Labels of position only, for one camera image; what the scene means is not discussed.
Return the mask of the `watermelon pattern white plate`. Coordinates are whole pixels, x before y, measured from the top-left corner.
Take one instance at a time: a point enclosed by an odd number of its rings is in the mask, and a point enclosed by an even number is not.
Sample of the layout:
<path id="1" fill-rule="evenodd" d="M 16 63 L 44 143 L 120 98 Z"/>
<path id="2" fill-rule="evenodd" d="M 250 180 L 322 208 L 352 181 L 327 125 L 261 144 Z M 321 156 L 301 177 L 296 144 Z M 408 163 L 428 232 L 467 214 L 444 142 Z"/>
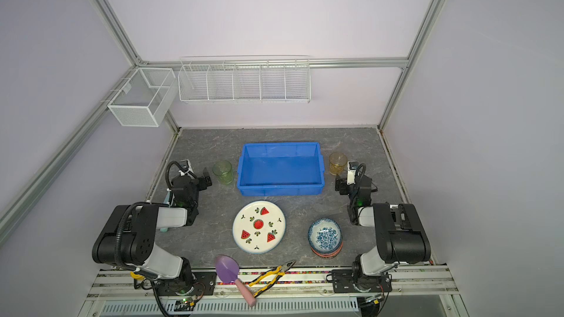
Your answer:
<path id="1" fill-rule="evenodd" d="M 232 233 L 238 248 L 250 254 L 263 254 L 282 241 L 286 233 L 286 217 L 276 204 L 255 201 L 236 215 Z"/>

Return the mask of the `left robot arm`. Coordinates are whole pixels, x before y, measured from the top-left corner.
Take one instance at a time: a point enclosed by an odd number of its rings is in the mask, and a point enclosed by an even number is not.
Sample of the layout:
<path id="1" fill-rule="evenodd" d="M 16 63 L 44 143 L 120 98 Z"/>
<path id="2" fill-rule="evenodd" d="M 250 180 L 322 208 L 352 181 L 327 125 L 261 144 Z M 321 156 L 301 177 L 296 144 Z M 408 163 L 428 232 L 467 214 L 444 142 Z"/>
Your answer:
<path id="1" fill-rule="evenodd" d="M 199 214 L 199 197 L 212 186 L 207 169 L 196 175 L 190 160 L 170 161 L 164 172 L 169 200 L 118 205 L 98 235 L 92 258 L 143 276 L 158 291 L 188 294 L 196 285 L 189 260 L 156 244 L 157 231 L 187 227 Z"/>

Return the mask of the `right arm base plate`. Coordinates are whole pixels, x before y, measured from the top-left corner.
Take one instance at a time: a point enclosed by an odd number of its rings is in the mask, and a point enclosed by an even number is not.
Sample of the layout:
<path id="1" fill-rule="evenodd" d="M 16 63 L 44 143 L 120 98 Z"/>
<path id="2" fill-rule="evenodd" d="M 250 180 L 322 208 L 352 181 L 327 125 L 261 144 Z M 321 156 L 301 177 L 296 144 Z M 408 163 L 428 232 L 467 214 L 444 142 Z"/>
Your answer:
<path id="1" fill-rule="evenodd" d="M 330 272 L 333 291 L 338 294 L 389 293 L 392 291 L 390 274 L 368 276 L 352 269 L 334 269 Z"/>

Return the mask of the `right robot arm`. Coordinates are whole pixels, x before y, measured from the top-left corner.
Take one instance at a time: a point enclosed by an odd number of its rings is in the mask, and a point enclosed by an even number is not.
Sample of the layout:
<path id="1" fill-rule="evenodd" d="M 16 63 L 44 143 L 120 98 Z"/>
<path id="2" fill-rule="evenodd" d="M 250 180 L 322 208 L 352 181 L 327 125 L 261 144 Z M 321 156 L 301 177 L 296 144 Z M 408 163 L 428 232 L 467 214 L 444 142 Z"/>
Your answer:
<path id="1" fill-rule="evenodd" d="M 366 168 L 349 161 L 346 176 L 336 176 L 335 190 L 349 198 L 351 224 L 375 230 L 376 245 L 356 257 L 351 272 L 342 274 L 336 287 L 386 293 L 392 290 L 390 271 L 401 264 L 429 262 L 431 246 L 414 205 L 372 202 L 377 188 Z"/>

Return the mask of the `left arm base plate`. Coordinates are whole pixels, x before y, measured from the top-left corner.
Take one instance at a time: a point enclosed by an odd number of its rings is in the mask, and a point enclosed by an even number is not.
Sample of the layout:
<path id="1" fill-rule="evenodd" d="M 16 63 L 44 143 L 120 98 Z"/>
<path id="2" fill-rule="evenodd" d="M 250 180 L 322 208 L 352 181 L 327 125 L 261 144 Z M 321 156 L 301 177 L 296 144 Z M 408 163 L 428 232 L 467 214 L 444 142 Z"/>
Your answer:
<path id="1" fill-rule="evenodd" d="M 157 280 L 155 288 L 159 296 L 210 296 L 217 283 L 215 271 L 196 271 L 188 282 L 176 278 L 174 280 Z"/>

